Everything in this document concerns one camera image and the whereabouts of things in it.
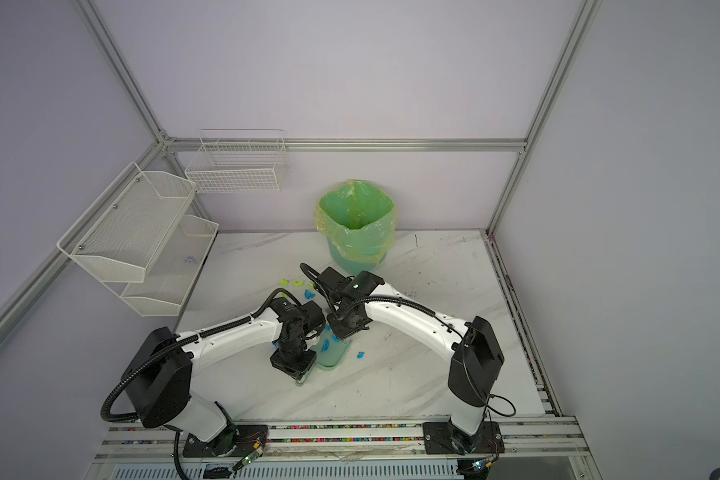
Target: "bin liner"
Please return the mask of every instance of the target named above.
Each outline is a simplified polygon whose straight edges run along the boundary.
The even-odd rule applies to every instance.
[[[315,207],[317,230],[341,256],[357,264],[378,264],[394,243],[398,209],[374,185],[349,180],[324,195]]]

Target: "marble tabletop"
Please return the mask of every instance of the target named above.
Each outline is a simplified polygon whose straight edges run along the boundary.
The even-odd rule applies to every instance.
[[[317,232],[219,234],[176,328],[196,330],[254,311],[281,280],[307,280],[298,264],[333,266]],[[544,408],[528,362],[477,230],[405,231],[374,274],[439,312],[492,325],[505,361],[493,393],[515,404],[518,416]],[[304,298],[304,286],[287,287]],[[317,295],[321,306],[325,302]],[[273,345],[222,360],[192,380],[192,389],[241,420],[421,418],[446,416],[458,400],[447,385],[448,364],[404,333],[380,322],[351,337],[334,370],[312,369],[298,386],[269,364]],[[500,400],[494,408],[509,411]]]

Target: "green trash can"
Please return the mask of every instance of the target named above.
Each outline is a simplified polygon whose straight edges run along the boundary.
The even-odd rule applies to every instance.
[[[357,275],[379,264],[394,243],[398,209],[382,189],[350,180],[317,202],[315,219],[333,259]]]

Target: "white wire basket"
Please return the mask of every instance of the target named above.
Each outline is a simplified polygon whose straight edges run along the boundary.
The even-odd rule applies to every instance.
[[[210,220],[182,216],[144,282],[128,283],[120,298],[142,316],[178,316],[218,229]]]
[[[101,283],[144,282],[195,196],[191,180],[126,168],[133,169],[134,178],[81,240],[65,247],[67,232],[57,243]]]
[[[288,171],[282,130],[198,130],[186,177],[202,194],[280,190]]]

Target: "robotic arm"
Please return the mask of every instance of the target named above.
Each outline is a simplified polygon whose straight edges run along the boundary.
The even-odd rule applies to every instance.
[[[328,323],[339,339],[368,330],[372,321],[383,322],[449,362],[448,387],[459,401],[442,428],[441,443],[452,452],[474,452],[480,443],[490,388],[504,363],[490,324],[478,316],[467,322],[434,312],[369,272],[353,278],[330,267],[321,274],[305,264],[302,269],[326,298]],[[308,350],[306,341],[323,331],[326,318],[313,301],[301,305],[292,296],[292,302],[274,298],[279,291],[287,293],[278,289],[257,312],[216,326],[179,335],[164,327],[153,331],[123,374],[122,382],[105,401],[102,418],[139,418],[147,428],[180,428],[190,432],[192,440],[201,442],[205,452],[215,456],[233,454],[240,436],[238,428],[220,404],[192,391],[191,379],[219,360],[266,342],[276,345],[270,357],[272,366],[293,379],[301,379],[316,360],[316,353]],[[113,415],[112,403],[122,391],[136,412]]]

